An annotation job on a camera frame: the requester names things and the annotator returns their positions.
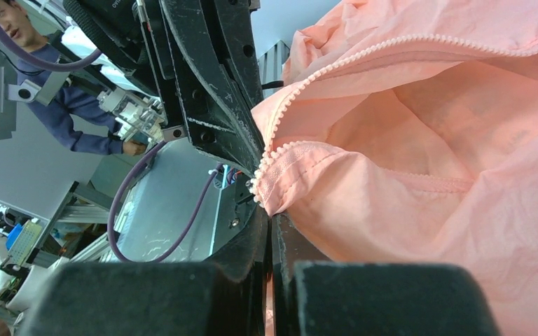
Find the salmon pink hooded jacket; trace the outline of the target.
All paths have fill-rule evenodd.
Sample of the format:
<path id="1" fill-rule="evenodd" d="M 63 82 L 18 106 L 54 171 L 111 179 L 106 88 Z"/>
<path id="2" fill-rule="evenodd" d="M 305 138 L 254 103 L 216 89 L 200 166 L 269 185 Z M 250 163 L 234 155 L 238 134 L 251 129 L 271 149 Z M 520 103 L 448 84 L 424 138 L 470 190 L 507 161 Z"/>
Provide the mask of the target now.
<path id="1" fill-rule="evenodd" d="M 337 261 L 466 268 L 538 335 L 538 1 L 341 1 L 252 115 L 269 215 Z"/>

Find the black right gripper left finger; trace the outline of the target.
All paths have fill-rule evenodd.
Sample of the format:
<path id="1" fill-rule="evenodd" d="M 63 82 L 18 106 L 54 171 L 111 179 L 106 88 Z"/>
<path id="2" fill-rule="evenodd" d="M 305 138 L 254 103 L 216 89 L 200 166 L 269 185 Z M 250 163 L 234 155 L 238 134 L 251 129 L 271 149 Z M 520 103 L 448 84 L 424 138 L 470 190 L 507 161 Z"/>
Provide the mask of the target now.
<path id="1" fill-rule="evenodd" d="M 200 262 L 69 263 L 21 335 L 263 335 L 268 216 Z"/>

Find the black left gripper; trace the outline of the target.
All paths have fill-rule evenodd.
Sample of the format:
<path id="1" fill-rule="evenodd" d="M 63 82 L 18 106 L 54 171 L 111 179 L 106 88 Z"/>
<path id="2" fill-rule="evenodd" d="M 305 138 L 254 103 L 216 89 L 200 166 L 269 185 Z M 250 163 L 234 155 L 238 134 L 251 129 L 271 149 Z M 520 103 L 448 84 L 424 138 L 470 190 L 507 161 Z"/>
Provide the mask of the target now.
<path id="1" fill-rule="evenodd" d="M 201 153 L 253 176 L 264 142 L 251 110 L 263 92 L 249 2 L 150 4 L 153 21 L 147 1 L 63 3 L 81 31 L 134 85 L 102 92 L 100 107 L 121 123 L 122 139 L 143 134 L 148 141 L 176 141 L 188 134 Z"/>

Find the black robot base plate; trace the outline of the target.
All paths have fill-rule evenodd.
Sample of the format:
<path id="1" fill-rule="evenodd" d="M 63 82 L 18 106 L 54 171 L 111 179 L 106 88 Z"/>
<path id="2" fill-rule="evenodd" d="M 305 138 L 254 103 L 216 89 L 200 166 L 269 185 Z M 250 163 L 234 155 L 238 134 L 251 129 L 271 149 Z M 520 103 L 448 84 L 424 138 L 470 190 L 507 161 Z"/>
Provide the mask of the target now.
<path id="1" fill-rule="evenodd" d="M 216 209 L 210 253 L 216 253 L 239 233 L 254 207 L 250 192 L 251 178 L 235 167 L 225 165 L 220 175 L 220 193 Z"/>

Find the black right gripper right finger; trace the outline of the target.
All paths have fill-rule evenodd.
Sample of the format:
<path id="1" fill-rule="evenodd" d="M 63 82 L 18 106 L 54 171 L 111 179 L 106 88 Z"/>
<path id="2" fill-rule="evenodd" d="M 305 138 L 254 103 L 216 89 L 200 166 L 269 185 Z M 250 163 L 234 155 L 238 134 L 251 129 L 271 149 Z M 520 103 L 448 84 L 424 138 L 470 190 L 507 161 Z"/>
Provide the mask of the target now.
<path id="1" fill-rule="evenodd" d="M 276 335 L 498 335 L 472 275 L 436 263 L 335 262 L 272 219 Z"/>

